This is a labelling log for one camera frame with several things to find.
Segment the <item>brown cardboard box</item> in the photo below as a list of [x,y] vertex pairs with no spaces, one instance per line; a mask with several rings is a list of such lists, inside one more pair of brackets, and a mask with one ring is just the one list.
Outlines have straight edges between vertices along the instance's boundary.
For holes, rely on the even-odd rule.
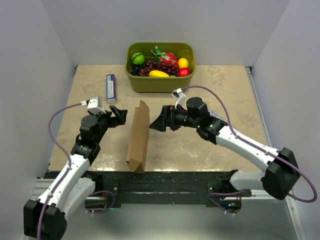
[[144,174],[146,168],[147,150],[150,134],[150,109],[140,100],[139,106],[134,109],[126,154],[126,163],[129,171],[135,174]]

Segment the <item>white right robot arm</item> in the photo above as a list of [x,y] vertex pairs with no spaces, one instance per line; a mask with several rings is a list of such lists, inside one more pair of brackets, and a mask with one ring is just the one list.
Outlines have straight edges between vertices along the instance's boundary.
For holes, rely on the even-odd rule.
[[264,190],[278,200],[284,200],[300,178],[297,161],[288,148],[278,150],[259,143],[234,130],[231,124],[208,109],[200,97],[176,97],[174,105],[164,105],[150,129],[165,132],[180,127],[196,129],[205,141],[224,147],[250,161],[258,172],[238,171],[223,183],[223,192],[230,197],[240,190]]

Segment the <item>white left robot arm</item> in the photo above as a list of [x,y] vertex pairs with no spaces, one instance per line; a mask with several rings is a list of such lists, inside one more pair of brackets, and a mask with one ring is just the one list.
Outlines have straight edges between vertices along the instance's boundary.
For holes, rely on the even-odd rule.
[[99,196],[104,184],[84,177],[100,151],[100,142],[109,128],[124,125],[128,111],[110,105],[104,110],[99,103],[90,106],[81,102],[88,114],[82,118],[79,134],[67,162],[51,185],[35,200],[29,199],[23,207],[23,232],[37,240],[60,240],[64,236],[69,216],[86,197]]

